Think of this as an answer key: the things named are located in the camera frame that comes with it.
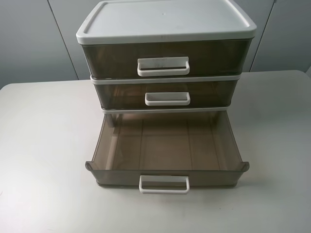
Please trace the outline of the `smoky transparent drawer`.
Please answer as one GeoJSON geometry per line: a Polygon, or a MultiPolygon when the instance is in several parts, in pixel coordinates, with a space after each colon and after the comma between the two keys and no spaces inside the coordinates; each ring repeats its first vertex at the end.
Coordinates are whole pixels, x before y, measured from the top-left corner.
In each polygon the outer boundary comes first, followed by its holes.
{"type": "Polygon", "coordinates": [[[228,107],[235,81],[185,83],[96,84],[106,110],[143,110],[228,107]]]}
{"type": "Polygon", "coordinates": [[[235,76],[242,72],[251,39],[83,45],[97,79],[235,76]]]}
{"type": "Polygon", "coordinates": [[[143,194],[186,194],[234,187],[242,160],[225,111],[107,114],[93,158],[100,186],[136,187],[143,194]]]}

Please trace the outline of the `white plastic drawer cabinet frame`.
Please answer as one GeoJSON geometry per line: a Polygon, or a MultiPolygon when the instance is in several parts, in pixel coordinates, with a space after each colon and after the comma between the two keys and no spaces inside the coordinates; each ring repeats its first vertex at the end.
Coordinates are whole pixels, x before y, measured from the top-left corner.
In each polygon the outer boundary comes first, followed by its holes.
{"type": "MultiPolygon", "coordinates": [[[[76,33],[81,45],[252,39],[256,24],[232,0],[107,0],[99,2],[76,33]]],[[[235,81],[235,76],[97,79],[96,84],[235,81]]],[[[223,111],[228,107],[106,110],[106,114],[223,111]]]]}

